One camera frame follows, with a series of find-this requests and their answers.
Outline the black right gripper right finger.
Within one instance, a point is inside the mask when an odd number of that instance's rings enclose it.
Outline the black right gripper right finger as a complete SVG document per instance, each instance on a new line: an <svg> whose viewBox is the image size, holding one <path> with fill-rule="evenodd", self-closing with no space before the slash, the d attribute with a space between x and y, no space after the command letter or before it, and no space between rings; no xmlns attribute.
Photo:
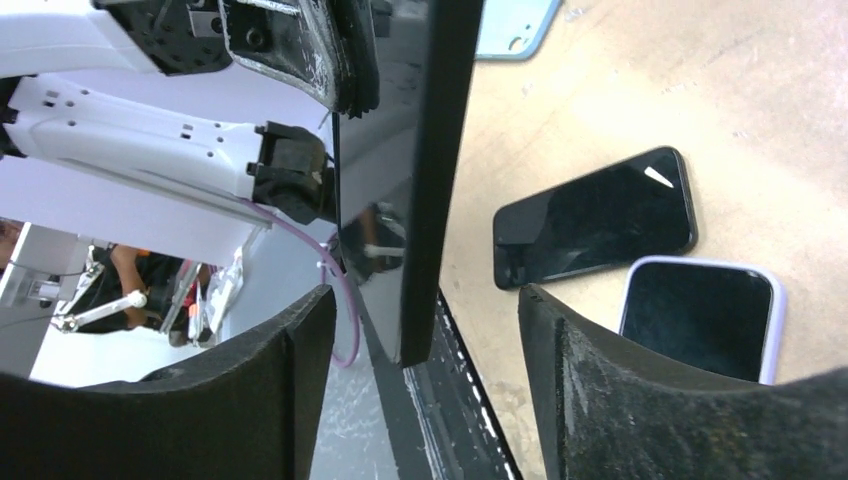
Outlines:
<svg viewBox="0 0 848 480"><path fill-rule="evenodd" d="M518 320L551 479L843 479L847 372L777 386L646 349L538 286Z"/></svg>

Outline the light blue phone case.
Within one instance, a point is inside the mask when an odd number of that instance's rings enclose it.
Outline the light blue phone case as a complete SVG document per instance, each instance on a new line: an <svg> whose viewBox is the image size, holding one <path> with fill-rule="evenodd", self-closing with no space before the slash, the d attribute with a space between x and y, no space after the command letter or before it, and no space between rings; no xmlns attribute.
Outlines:
<svg viewBox="0 0 848 480"><path fill-rule="evenodd" d="M476 60L524 61L544 40L561 0L485 0Z"/></svg>

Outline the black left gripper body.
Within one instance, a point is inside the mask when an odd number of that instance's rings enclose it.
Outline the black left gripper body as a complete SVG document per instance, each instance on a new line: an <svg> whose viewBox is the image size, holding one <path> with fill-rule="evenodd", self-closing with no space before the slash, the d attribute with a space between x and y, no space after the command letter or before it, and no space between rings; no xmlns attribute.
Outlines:
<svg viewBox="0 0 848 480"><path fill-rule="evenodd" d="M94 1L168 76L213 73L232 63L214 0Z"/></svg>

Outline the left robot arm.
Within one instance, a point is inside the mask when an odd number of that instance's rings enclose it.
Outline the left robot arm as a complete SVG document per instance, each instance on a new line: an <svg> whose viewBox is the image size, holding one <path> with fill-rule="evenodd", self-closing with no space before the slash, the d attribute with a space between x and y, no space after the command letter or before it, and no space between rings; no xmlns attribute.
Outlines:
<svg viewBox="0 0 848 480"><path fill-rule="evenodd" d="M199 200L233 196L308 224L337 219L336 172L299 126L233 123L65 83L62 73L166 76L239 65L308 94L334 114L379 103L369 1L5 1L1 153L118 178L181 184Z"/></svg>

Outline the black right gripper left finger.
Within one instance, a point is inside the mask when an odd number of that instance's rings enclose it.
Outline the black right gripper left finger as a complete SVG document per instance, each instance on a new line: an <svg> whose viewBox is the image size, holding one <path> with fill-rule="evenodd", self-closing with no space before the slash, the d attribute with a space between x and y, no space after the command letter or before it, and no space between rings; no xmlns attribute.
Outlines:
<svg viewBox="0 0 848 480"><path fill-rule="evenodd" d="M318 286L286 310L136 382L1 378L5 479L305 479L335 339Z"/></svg>

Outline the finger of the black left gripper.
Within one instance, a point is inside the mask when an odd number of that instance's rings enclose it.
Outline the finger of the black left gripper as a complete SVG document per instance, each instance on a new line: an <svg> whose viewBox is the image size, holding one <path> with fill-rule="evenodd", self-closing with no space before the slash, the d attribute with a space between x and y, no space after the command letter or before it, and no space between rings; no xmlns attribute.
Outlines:
<svg viewBox="0 0 848 480"><path fill-rule="evenodd" d="M239 65L359 117L379 105L369 1L220 1L223 38Z"/></svg>

